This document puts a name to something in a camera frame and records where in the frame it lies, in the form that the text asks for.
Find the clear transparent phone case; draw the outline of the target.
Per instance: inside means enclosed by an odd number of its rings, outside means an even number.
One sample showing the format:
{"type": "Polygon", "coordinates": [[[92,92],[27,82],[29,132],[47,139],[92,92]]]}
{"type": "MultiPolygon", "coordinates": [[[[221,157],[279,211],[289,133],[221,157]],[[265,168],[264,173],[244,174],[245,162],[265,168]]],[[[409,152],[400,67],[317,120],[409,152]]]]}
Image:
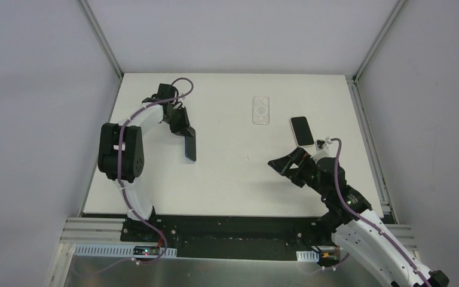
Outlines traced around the clear transparent phone case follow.
{"type": "Polygon", "coordinates": [[[254,97],[252,99],[252,123],[256,125],[269,125],[270,99],[269,97],[254,97]]]}

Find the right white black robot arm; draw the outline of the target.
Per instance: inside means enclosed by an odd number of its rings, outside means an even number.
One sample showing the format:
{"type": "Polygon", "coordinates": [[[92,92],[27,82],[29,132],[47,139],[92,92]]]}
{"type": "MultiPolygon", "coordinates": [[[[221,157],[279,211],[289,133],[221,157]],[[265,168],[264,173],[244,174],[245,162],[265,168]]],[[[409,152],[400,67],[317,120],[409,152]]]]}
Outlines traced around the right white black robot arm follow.
{"type": "Polygon", "coordinates": [[[335,244],[358,261],[382,286],[448,286],[448,276],[431,270],[385,226],[367,199],[349,185],[335,157],[314,159],[303,148],[268,165],[298,187],[321,196],[328,212],[314,224],[318,242],[335,244]]]}

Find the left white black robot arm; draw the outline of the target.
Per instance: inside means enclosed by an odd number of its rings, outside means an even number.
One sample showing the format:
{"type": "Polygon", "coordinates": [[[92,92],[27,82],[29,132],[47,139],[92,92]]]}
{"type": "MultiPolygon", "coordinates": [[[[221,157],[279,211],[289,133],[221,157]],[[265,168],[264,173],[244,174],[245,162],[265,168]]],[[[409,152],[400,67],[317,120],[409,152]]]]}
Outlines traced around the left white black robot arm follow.
{"type": "Polygon", "coordinates": [[[181,93],[172,83],[161,83],[155,94],[145,98],[137,111],[119,123],[105,123],[100,130],[97,168],[111,180],[122,195],[127,216],[137,223],[135,233],[144,242],[158,235],[158,225],[149,220],[154,205],[143,189],[145,169],[143,137],[160,123],[170,132],[184,138],[185,157],[197,160],[196,132],[191,126],[181,93]]]}

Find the black phone with pink edge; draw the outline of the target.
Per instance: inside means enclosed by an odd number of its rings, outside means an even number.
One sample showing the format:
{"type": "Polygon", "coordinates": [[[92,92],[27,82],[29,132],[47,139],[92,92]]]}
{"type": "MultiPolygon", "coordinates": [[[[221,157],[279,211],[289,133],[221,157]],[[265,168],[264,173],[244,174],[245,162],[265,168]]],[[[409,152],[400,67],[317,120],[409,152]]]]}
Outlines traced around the black phone with pink edge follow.
{"type": "Polygon", "coordinates": [[[315,141],[307,120],[307,117],[292,117],[290,125],[293,132],[293,137],[297,146],[313,146],[315,141]]]}

